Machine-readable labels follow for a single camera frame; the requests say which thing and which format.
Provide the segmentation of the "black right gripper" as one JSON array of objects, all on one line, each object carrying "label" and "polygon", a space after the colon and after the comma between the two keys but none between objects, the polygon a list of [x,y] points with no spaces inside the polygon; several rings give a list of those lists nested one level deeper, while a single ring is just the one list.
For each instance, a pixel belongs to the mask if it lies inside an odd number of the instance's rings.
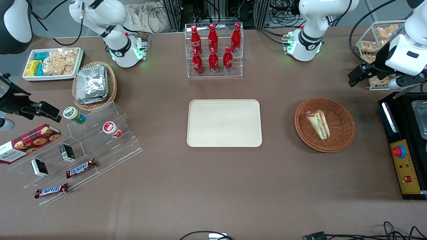
[{"label": "black right gripper", "polygon": [[11,82],[10,76],[10,74],[1,74],[0,110],[2,112],[23,116],[29,120],[41,114],[55,122],[61,121],[59,109],[44,101],[39,103],[39,109],[36,108],[37,103],[29,99],[31,94]]}]

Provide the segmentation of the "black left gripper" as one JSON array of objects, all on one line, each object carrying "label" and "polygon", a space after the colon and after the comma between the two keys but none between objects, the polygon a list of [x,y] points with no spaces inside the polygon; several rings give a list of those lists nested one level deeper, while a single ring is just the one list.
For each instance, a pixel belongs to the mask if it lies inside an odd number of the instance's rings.
[{"label": "black left gripper", "polygon": [[369,78],[369,76],[376,76],[379,80],[383,80],[389,75],[395,74],[396,71],[386,65],[386,60],[389,55],[390,43],[386,43],[380,48],[376,55],[375,61],[367,66],[366,64],[360,64],[354,70],[348,74],[348,84],[352,88],[361,81]]}]

